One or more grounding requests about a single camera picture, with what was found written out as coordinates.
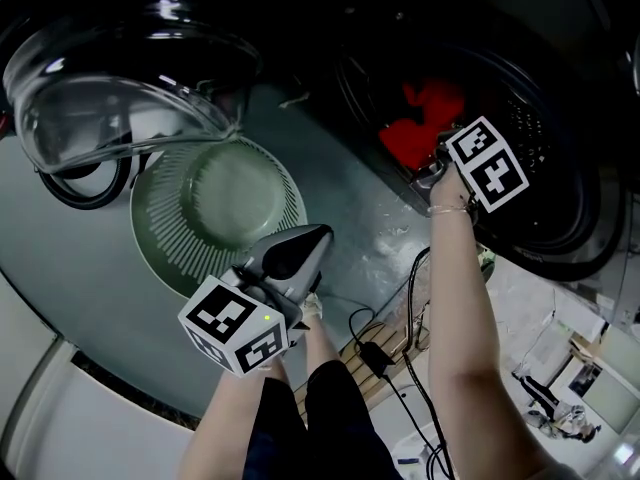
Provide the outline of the person's legs black shorts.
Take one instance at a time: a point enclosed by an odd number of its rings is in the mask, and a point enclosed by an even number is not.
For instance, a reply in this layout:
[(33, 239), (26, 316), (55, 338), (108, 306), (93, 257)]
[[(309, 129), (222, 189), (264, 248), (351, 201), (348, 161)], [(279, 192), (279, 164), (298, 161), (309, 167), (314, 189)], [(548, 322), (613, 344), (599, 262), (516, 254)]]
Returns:
[(321, 318), (305, 325), (307, 419), (289, 384), (266, 378), (242, 480), (403, 480)]

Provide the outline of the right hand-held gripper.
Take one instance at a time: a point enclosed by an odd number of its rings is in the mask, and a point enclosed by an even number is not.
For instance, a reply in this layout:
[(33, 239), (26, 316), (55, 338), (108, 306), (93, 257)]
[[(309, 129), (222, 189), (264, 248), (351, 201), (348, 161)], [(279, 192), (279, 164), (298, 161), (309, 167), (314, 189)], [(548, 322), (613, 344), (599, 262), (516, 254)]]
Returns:
[(468, 126), (438, 135), (435, 162), (420, 169), (412, 189), (425, 201), (433, 186), (454, 165), (472, 202), (492, 213), (529, 187), (529, 181), (503, 135), (481, 116)]

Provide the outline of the round glass machine door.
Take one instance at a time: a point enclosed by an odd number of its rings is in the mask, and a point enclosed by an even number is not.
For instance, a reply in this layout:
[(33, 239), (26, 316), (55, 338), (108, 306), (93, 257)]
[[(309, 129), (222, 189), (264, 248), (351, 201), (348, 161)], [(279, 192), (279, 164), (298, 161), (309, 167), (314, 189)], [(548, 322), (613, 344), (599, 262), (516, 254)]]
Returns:
[(255, 0), (0, 0), (0, 105), (54, 174), (224, 143), (263, 59)]

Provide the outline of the red clothes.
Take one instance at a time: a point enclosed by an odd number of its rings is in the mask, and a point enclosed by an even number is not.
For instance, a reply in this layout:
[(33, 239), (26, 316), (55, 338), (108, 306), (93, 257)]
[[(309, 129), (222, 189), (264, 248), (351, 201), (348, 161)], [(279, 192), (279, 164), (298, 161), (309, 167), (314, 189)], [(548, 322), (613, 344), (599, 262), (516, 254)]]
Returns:
[(418, 117), (401, 117), (378, 132), (389, 153), (404, 167), (417, 171), (435, 159), (438, 135), (464, 116), (464, 89), (445, 79), (424, 78), (418, 86), (402, 84), (406, 104)]

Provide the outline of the person's right beige shoe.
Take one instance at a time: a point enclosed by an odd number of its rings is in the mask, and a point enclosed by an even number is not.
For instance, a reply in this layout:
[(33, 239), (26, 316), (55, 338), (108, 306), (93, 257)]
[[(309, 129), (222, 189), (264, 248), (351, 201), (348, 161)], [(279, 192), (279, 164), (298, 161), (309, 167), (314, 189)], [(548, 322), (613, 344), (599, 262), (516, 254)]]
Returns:
[(304, 299), (302, 304), (300, 305), (300, 309), (302, 312), (302, 320), (306, 321), (311, 317), (318, 317), (319, 319), (323, 316), (323, 305), (320, 301), (318, 295), (314, 292), (311, 292)]

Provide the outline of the round grey laundry basket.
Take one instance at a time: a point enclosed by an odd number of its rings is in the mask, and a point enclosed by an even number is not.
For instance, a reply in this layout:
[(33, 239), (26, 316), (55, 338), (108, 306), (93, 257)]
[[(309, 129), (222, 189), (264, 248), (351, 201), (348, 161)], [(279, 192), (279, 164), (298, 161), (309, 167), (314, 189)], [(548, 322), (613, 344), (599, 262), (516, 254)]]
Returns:
[(284, 165), (246, 138), (164, 152), (136, 179), (130, 218), (149, 269), (185, 299), (259, 239), (308, 222)]

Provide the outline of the person's right forearm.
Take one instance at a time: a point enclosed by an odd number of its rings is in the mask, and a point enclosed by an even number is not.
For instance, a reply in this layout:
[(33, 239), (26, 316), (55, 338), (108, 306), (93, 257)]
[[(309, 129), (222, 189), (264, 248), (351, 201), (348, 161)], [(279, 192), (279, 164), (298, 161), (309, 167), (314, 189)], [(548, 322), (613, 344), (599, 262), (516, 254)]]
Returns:
[(431, 192), (430, 396), (460, 480), (516, 480), (550, 464), (499, 372), (499, 337), (480, 270), (469, 193), (449, 168)]

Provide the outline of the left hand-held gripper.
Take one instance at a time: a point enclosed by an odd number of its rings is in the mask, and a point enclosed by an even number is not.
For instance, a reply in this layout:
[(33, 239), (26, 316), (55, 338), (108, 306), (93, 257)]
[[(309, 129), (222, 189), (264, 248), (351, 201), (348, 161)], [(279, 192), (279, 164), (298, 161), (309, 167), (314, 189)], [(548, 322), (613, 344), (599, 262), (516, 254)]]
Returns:
[(325, 224), (285, 229), (256, 242), (245, 268), (207, 277), (178, 315), (194, 346), (238, 377), (285, 353), (332, 243)]

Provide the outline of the person's left forearm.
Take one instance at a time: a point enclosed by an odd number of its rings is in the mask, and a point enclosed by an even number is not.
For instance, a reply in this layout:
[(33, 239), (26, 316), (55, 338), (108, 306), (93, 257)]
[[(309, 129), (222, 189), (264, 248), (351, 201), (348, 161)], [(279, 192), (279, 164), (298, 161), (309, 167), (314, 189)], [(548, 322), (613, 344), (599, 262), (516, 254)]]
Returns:
[(178, 480), (241, 480), (264, 382), (288, 383), (280, 359), (244, 377), (225, 372), (178, 470)]

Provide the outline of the black washing machine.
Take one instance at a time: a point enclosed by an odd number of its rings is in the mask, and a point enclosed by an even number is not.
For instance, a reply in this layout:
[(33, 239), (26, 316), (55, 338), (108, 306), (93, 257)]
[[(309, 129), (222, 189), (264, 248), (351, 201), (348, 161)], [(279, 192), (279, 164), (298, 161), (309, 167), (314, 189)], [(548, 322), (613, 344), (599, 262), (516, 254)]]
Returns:
[(424, 124), (402, 98), (444, 81), (455, 126), (486, 118), (528, 187), (482, 211), (477, 239), (522, 268), (576, 281), (609, 265), (640, 182), (631, 43), (640, 4), (621, 0), (262, 0), (317, 121), (297, 179), (348, 211), (383, 196), (423, 214), (418, 171), (381, 134)]

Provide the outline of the black power adapter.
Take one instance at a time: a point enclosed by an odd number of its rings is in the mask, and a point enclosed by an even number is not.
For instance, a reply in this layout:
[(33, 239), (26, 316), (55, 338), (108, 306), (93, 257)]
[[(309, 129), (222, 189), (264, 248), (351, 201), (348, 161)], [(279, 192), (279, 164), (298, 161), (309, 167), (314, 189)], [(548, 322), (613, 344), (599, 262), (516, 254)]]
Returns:
[(358, 354), (362, 362), (378, 378), (386, 379), (387, 370), (395, 365), (393, 359), (376, 342), (361, 342)]

